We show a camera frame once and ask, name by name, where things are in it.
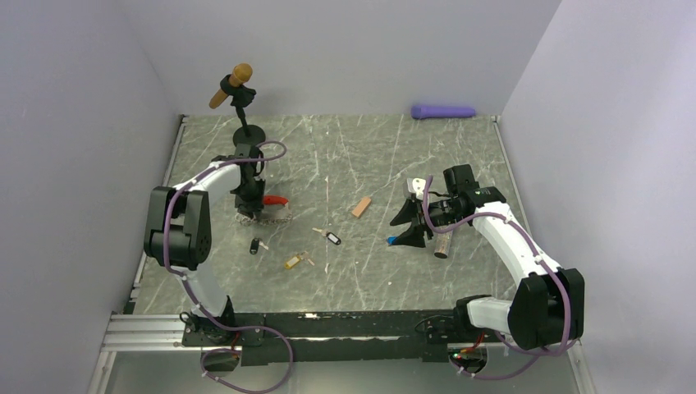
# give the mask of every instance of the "wooden stick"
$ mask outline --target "wooden stick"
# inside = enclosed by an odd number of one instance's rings
[[[358,206],[353,209],[353,216],[356,218],[360,218],[360,216],[363,215],[363,212],[365,212],[365,209],[368,208],[368,206],[372,203],[372,200],[369,197],[363,197],[363,199],[358,203]]]
[[[243,85],[247,82],[249,82],[249,79],[251,79],[251,74],[254,73],[254,70],[251,69],[251,66],[246,64],[246,63],[240,63],[235,66],[234,70],[232,70],[232,73],[230,74],[230,77],[227,78],[227,80],[230,82],[230,85],[234,87],[239,87],[239,85]],[[213,96],[213,98],[210,99],[210,103],[208,106],[212,109],[215,109],[217,107],[220,107],[220,104],[222,104],[225,100],[227,99],[227,94],[222,91],[222,89],[218,89],[217,93]]]

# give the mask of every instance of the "cylindrical container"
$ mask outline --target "cylindrical container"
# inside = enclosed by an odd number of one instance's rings
[[[452,243],[452,232],[437,234],[435,237],[435,257],[446,259],[450,255],[450,244]]]
[[[476,110],[472,107],[443,107],[438,105],[414,105],[411,117],[427,119],[429,117],[473,117]]]

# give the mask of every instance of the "black key fob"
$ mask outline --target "black key fob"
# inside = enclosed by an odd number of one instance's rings
[[[336,234],[332,232],[327,232],[327,239],[331,242],[333,242],[334,245],[340,245],[341,244],[341,238],[337,237]]]
[[[260,238],[254,238],[251,240],[251,246],[249,247],[249,253],[251,254],[257,254],[259,252],[259,242],[261,241]]]

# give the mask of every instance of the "small wooden block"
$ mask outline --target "small wooden block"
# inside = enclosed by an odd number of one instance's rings
[[[358,206],[356,206],[355,209],[353,209],[353,216],[355,216],[356,218],[360,218],[371,202],[372,200],[369,197],[363,197],[363,199],[358,203]]]

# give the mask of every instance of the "wooden handle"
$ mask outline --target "wooden handle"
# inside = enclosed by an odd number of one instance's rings
[[[251,79],[251,74],[253,73],[254,70],[251,69],[250,65],[246,63],[240,63],[235,66],[234,70],[232,70],[232,73],[230,73],[230,77],[227,80],[230,82],[230,85],[234,87],[239,87],[239,85],[249,82],[249,79]],[[226,99],[227,94],[223,92],[222,89],[218,89],[217,93],[215,93],[213,98],[210,99],[210,103],[208,104],[208,106],[212,109],[215,109],[217,107],[220,107],[220,104],[222,104]]]

